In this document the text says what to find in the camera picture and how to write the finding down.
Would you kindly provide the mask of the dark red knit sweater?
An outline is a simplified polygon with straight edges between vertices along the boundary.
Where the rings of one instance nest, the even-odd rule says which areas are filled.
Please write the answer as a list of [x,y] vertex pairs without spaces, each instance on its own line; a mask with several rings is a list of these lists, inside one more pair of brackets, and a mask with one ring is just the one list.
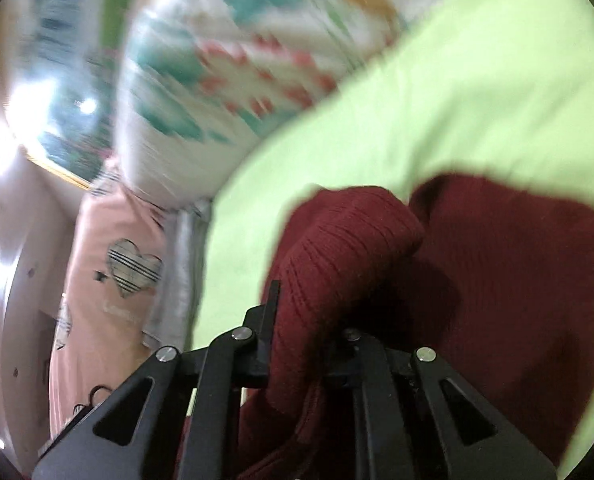
[[329,444],[341,479],[339,396],[323,384],[348,328],[435,349],[553,463],[594,389],[594,209],[445,174],[401,202],[322,190],[286,223],[265,277],[281,292],[267,388],[242,409],[237,472],[288,479]]

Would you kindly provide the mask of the grey folded cloth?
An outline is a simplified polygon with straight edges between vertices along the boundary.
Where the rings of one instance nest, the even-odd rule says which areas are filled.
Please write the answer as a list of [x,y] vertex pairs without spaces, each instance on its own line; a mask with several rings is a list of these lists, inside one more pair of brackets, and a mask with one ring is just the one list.
[[156,351],[172,346],[183,351],[192,342],[204,288],[205,255],[212,215],[210,200],[196,200],[166,217],[163,275],[143,328],[143,344]]

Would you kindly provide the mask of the pink heart pattern pillow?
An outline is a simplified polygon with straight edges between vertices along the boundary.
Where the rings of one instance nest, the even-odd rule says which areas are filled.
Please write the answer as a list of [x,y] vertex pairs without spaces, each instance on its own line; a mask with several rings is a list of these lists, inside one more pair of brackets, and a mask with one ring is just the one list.
[[50,433],[117,388],[151,354],[143,328],[163,276],[163,211],[138,198],[108,159],[83,197],[52,354]]

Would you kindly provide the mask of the white curved headboard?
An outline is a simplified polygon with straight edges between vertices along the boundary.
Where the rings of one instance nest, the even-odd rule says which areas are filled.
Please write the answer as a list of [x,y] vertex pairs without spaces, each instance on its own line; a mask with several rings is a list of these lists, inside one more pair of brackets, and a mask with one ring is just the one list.
[[0,451],[21,470],[50,433],[48,361],[72,236],[50,195],[0,209]]

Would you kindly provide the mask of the light green bed sheet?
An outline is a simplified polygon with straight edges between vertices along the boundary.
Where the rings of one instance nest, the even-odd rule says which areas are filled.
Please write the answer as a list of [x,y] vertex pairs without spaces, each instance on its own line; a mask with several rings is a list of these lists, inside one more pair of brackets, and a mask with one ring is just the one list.
[[424,258],[459,291],[412,288],[435,348],[561,476],[594,443],[594,7],[446,0],[335,96],[256,148],[213,205],[195,346],[260,296],[294,210],[378,188],[431,214]]

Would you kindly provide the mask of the framed landscape painting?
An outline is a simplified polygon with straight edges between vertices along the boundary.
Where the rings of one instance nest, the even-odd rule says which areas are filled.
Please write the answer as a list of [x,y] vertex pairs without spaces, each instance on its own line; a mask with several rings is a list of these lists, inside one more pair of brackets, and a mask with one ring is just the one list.
[[119,50],[133,0],[5,0],[6,117],[29,157],[92,181],[112,151]]

